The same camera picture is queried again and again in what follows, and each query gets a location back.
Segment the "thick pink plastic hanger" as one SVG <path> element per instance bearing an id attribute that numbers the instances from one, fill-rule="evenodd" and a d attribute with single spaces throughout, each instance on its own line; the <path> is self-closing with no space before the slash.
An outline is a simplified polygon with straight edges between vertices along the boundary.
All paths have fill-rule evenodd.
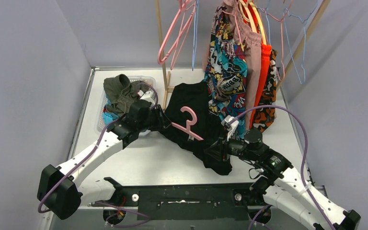
<path id="1" fill-rule="evenodd" d="M 186 120 L 186 124 L 185 124 L 185 126 L 181 126 L 181 125 L 179 125 L 179 124 L 177 124 L 177 123 L 174 123 L 174 122 L 171 122 L 171 125 L 172 125 L 174 128 L 176 128 L 176 129 L 178 129 L 178 130 L 180 130 L 180 131 L 182 131 L 182 132 L 185 132 L 185 133 L 186 133 L 186 134 L 188 134 L 190 137 L 192 137 L 192 138 L 194 138 L 194 139 L 196 139 L 196 140 L 198 140 L 198 141 L 202 141 L 202 140 L 204 140 L 201 136 L 199 136 L 198 134 L 196 134 L 195 132 L 193 132 L 193 131 L 191 130 L 191 127 L 192 127 L 193 125 L 195 125 L 195 124 L 197 123 L 197 121 L 198 121 L 197 116 L 196 116 L 196 113 L 194 112 L 194 110 L 193 110 L 193 109 L 191 109 L 191 108 L 190 108 L 190 107 L 188 107 L 188 106 L 183 106 L 183 107 L 180 109 L 180 111 L 181 111 L 181 112 L 183 112 L 183 113 L 187 112 L 187 113 L 191 116 L 191 119 L 187 119 L 187 120 Z"/>

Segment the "olive green shorts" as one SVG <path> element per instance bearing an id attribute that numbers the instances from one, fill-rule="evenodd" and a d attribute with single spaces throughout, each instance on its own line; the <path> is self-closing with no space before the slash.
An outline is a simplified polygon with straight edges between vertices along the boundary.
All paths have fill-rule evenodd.
<path id="1" fill-rule="evenodd" d="M 139 99 L 138 92 L 149 91 L 150 87 L 142 80 L 131 82 L 128 76 L 120 74 L 113 78 L 106 78 L 103 82 L 103 88 L 111 105 L 107 110 L 119 117 L 127 113 L 130 106 Z"/>

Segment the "turquoise shark print shorts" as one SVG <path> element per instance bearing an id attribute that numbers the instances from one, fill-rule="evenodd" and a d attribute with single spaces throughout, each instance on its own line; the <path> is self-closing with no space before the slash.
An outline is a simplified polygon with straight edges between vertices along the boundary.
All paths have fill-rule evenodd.
<path id="1" fill-rule="evenodd" d="M 102 109 L 102 121 L 104 122 L 105 125 L 111 123 L 112 121 L 116 120 L 119 118 L 119 116 L 117 114 L 114 114 L 112 112 L 109 112 L 107 110 L 107 106 L 111 105 L 110 100 L 108 99 L 107 96 L 105 96 L 104 98 L 104 106 Z"/>

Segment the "thin pink wire hanger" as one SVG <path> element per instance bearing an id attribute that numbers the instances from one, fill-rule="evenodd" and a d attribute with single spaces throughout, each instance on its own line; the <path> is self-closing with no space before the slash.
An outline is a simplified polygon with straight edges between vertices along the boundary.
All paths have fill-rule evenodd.
<path id="1" fill-rule="evenodd" d="M 193 28 L 193 17 L 194 17 L 194 8 L 195 8 L 195 0 L 179 0 L 179 9 L 172 21 L 172 29 L 175 27 L 177 20 L 181 18 L 180 28 L 178 35 L 171 47 L 170 51 L 173 51 L 173 56 L 170 64 L 170 70 L 173 70 L 176 64 L 176 61 L 181 53 L 181 50 L 184 45 L 184 41 L 188 35 L 190 28 Z"/>

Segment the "thin blue wire hanger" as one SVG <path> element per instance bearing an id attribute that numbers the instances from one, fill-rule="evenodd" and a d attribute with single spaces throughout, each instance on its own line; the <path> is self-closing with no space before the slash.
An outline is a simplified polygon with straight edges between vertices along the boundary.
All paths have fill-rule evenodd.
<path id="1" fill-rule="evenodd" d="M 193 46 L 192 46 L 192 70 L 195 69 L 196 65 L 196 50 L 197 50 L 197 29 L 198 29 L 198 14 L 199 14 L 199 0 L 195 0 L 193 17 Z"/>

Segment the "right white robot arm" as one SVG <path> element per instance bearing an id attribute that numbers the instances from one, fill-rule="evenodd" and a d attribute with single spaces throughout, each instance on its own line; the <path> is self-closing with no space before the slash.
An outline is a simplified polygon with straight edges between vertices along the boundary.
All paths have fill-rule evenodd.
<path id="1" fill-rule="evenodd" d="M 282 154 L 263 143 L 262 133 L 252 128 L 244 140 L 219 138 L 205 149 L 207 156 L 225 160 L 230 155 L 252 165 L 259 178 L 250 187 L 251 200 L 287 213 L 309 230 L 357 230 L 361 216 L 345 210 L 302 179 Z"/>

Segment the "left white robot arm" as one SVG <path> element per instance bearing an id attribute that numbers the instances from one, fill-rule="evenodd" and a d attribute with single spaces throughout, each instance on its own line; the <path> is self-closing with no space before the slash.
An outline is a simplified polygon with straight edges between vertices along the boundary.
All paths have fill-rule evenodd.
<path id="1" fill-rule="evenodd" d="M 80 206 L 97 201 L 118 204 L 123 192 L 112 178 L 100 179 L 83 186 L 83 181 L 102 163 L 124 150 L 138 139 L 139 134 L 160 131 L 171 126 L 159 104 L 138 100 L 128 113 L 107 124 L 96 142 L 57 167 L 46 166 L 41 173 L 37 199 L 38 213 L 53 212 L 64 220 Z"/>

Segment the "black orange patterned shorts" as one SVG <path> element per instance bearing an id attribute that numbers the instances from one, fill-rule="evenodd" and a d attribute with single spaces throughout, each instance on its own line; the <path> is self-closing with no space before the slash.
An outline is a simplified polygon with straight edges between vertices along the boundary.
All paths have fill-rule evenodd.
<path id="1" fill-rule="evenodd" d="M 262 66 L 254 105 L 274 105 L 276 102 L 278 68 L 276 66 L 277 51 L 271 46 L 262 50 Z M 273 107 L 260 108 L 253 111 L 251 124 L 260 132 L 267 130 L 276 118 Z"/>

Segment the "comic print shorts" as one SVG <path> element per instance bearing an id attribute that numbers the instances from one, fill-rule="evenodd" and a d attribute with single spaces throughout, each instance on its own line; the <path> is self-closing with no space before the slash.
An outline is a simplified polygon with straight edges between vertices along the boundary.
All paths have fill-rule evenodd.
<path id="1" fill-rule="evenodd" d="M 245 111 L 248 68 L 244 44 L 235 39 L 238 31 L 230 22 L 227 7 L 217 7 L 204 77 L 208 86 L 209 112 L 221 120 Z"/>

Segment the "orange red shorts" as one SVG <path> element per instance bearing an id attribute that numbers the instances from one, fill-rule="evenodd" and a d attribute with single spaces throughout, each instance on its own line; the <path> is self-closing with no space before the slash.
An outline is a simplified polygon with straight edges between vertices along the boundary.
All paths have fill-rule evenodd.
<path id="1" fill-rule="evenodd" d="M 265 28 L 254 2 L 252 0 L 240 0 L 238 1 L 238 7 L 246 31 L 251 32 L 248 47 L 253 59 L 253 74 L 248 87 L 253 93 L 251 95 L 251 105 L 256 107 L 259 105 L 267 78 L 271 46 L 267 44 Z"/>

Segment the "dusty pink shorts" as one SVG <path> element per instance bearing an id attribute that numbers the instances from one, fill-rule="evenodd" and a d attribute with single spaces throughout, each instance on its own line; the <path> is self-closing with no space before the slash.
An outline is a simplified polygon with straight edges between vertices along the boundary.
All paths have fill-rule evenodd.
<path id="1" fill-rule="evenodd" d="M 205 60 L 208 109 L 224 119 L 254 107 L 261 72 L 262 36 L 243 21 L 237 0 L 216 8 Z"/>

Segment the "white perforated plastic basket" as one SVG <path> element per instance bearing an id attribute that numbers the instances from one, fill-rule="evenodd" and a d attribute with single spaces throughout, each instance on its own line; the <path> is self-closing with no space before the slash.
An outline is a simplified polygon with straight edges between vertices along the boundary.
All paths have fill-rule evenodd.
<path id="1" fill-rule="evenodd" d="M 141 97 L 147 93 L 151 93 L 151 99 L 157 97 L 157 92 L 152 84 L 145 80 L 133 81 L 125 74 L 120 74 L 113 78 L 106 78 L 103 82 L 105 93 L 104 104 L 101 110 L 101 126 L 99 129 L 103 131 L 111 122 L 121 118 L 127 114 L 129 118 L 136 118 L 138 127 L 142 127 L 146 131 L 147 125 L 151 124 L 151 113 L 154 111 L 152 107 L 148 110 L 139 112 L 139 106 L 144 102 L 139 102 Z"/>

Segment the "wooden clothes rack frame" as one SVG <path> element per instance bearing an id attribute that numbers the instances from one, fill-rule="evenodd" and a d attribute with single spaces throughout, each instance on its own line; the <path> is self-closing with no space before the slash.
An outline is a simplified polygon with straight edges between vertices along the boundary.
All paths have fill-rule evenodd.
<path id="1" fill-rule="evenodd" d="M 330 1 L 329 0 L 318 0 L 314 9 L 309 13 L 306 19 L 301 19 L 298 15 L 294 15 L 289 11 L 289 8 L 285 9 L 285 15 L 281 20 L 269 14 L 269 7 L 261 8 L 261 11 L 266 16 L 266 20 L 269 18 L 280 23 L 280 35 L 281 37 L 288 36 L 286 33 L 286 17 L 295 17 L 298 18 L 303 25 L 301 34 L 301 39 L 297 43 L 295 42 L 293 46 L 288 46 L 289 48 L 289 57 L 288 63 L 285 66 L 283 62 L 283 77 L 280 79 L 280 82 L 284 81 L 284 78 L 289 74 L 291 67 L 296 67 L 295 61 L 301 57 L 301 69 L 305 70 L 304 62 L 305 62 L 305 50 L 306 50 L 306 42 L 309 40 L 310 36 L 314 32 L 319 20 L 322 18 L 325 10 L 327 9 Z M 195 60 L 196 60 L 196 48 L 197 48 L 197 35 L 198 35 L 198 20 L 199 16 L 199 1 L 198 0 L 179 0 L 177 2 L 178 10 L 176 15 L 174 16 L 171 25 L 166 34 L 162 32 L 162 21 L 161 21 L 161 8 L 160 2 L 158 0 L 155 1 L 156 8 L 156 18 L 157 18 L 157 26 L 158 26 L 158 36 L 160 49 L 158 52 L 157 62 L 162 67 L 163 80 L 164 80 L 164 99 L 162 106 L 166 107 L 167 95 L 168 93 L 173 91 L 173 87 L 170 86 L 170 71 L 167 70 L 165 62 L 168 58 L 171 58 L 170 70 L 174 69 L 175 63 L 177 61 L 178 56 L 181 53 L 181 48 L 178 48 L 178 44 L 183 44 L 186 36 L 188 34 L 189 28 L 193 27 L 193 46 L 192 46 L 192 62 L 191 67 L 194 68 Z M 174 30 L 178 19 L 182 19 L 180 29 L 178 30 L 177 37 L 173 42 L 171 48 L 165 51 L 165 46 L 169 42 L 172 31 Z"/>

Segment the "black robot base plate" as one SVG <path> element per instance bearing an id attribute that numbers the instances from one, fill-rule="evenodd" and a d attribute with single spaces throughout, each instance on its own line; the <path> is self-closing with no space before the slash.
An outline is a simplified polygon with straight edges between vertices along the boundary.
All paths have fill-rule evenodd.
<path id="1" fill-rule="evenodd" d="M 95 207 L 132 208 L 138 220 L 249 220 L 266 205 L 251 183 L 116 185 Z"/>

